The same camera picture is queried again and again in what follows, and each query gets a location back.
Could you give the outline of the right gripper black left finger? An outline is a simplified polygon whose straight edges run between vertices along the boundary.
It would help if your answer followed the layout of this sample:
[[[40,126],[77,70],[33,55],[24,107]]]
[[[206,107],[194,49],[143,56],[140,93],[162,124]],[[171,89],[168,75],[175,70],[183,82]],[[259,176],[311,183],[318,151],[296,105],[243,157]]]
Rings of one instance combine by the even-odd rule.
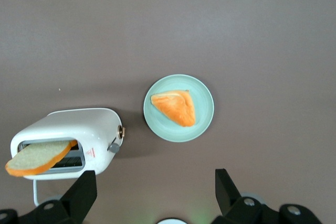
[[[97,198],[96,174],[85,171],[59,200],[40,204],[18,218],[19,223],[83,223]]]

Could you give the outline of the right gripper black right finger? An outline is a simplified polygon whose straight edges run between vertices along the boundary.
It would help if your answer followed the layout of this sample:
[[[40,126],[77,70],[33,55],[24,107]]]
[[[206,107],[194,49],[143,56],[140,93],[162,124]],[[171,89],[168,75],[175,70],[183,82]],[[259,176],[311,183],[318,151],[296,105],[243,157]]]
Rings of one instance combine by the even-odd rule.
[[[242,196],[225,169],[215,170],[215,196],[221,215],[213,223],[320,223],[308,208],[284,204],[278,211],[252,196]]]

